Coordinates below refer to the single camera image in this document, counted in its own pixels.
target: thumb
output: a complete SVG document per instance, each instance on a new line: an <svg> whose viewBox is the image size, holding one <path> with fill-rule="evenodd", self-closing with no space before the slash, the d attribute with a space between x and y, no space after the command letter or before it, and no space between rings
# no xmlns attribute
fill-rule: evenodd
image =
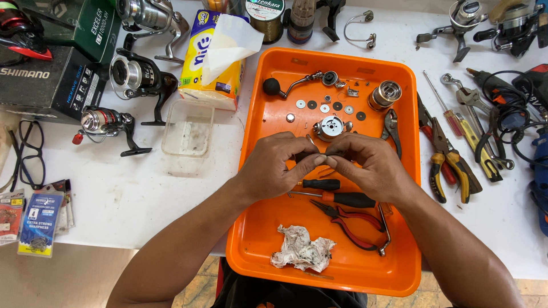
<svg viewBox="0 0 548 308"><path fill-rule="evenodd" d="M326 159L326 164L337 171L340 175L354 183L358 183L360 181L364 171L362 168L357 167L350 161L336 155L328 156Z"/></svg>
<svg viewBox="0 0 548 308"><path fill-rule="evenodd" d="M326 161L327 156L312 154L303 158L295 167L290 171L287 171L286 177L291 182L297 183L302 178L304 178L308 173L312 172L316 167Z"/></svg>

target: hand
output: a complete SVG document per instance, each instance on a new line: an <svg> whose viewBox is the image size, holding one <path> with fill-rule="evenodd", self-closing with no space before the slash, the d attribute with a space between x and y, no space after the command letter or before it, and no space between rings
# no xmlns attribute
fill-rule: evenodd
<svg viewBox="0 0 548 308"><path fill-rule="evenodd" d="M344 151L363 167L340 156L329 156ZM421 189L403 168L396 151L383 139L344 133L331 142L326 155L326 164L356 183L373 200L399 203Z"/></svg>
<svg viewBox="0 0 548 308"><path fill-rule="evenodd" d="M300 152L313 153L288 170L286 161ZM295 137L291 132L277 133L261 138L234 177L236 184L251 203L274 198L290 191L326 156L305 137Z"/></svg>

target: red pliers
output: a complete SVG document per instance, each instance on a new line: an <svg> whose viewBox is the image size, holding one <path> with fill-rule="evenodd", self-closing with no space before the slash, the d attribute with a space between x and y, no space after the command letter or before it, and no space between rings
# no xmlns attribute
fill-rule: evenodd
<svg viewBox="0 0 548 308"><path fill-rule="evenodd" d="M345 212L341 207L337 206L337 209L335 209L333 207L328 206L327 204L323 204L316 200L310 200L310 202L314 204L316 207L318 207L320 210L322 210L326 215L331 216L333 218L331 222L341 226L342 231L352 241L352 243L354 243L354 245L356 245L357 247L360 247L363 250L368 250L368 251L378 250L376 245L366 243L362 241L361 239L357 238L354 234L352 234L352 232L346 226L346 223L344 223L344 221L342 220L342 218L361 218L371 223L375 227L375 229L379 230L379 232L384 232L386 230L384 228L384 225L375 216L371 216L366 213L358 213L358 212L348 213L348 212Z"/></svg>

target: crumpled tissue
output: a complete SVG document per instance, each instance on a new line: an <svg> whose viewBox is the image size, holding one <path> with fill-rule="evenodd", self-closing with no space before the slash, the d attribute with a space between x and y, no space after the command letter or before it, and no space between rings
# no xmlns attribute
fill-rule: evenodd
<svg viewBox="0 0 548 308"><path fill-rule="evenodd" d="M311 268L318 273L322 272L329 265L331 252L337 243L328 238L319 237L310 241L310 234L305 227L290 226L278 227L278 232L286 238L282 243L282 251L272 253L270 264L281 269L285 264L293 264L296 269L306 270Z"/></svg>
<svg viewBox="0 0 548 308"><path fill-rule="evenodd" d="M264 33L243 18L221 14L202 66L202 84L210 84L232 63L261 50Z"/></svg>

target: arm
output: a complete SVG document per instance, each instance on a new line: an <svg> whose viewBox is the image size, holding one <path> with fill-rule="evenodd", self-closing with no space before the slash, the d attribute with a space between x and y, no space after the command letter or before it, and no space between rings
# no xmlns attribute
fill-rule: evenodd
<svg viewBox="0 0 548 308"><path fill-rule="evenodd" d="M288 170L301 151L315 153ZM217 192L150 239L118 279L108 308L171 308L207 255L251 204L291 190L323 163L325 155L306 138L285 132L259 139L240 172Z"/></svg>
<svg viewBox="0 0 548 308"><path fill-rule="evenodd" d="M382 139L345 133L326 150L348 151L359 168L338 156L326 163L370 198L392 203L406 220L443 294L461 308L524 307L510 272L499 258L430 198Z"/></svg>

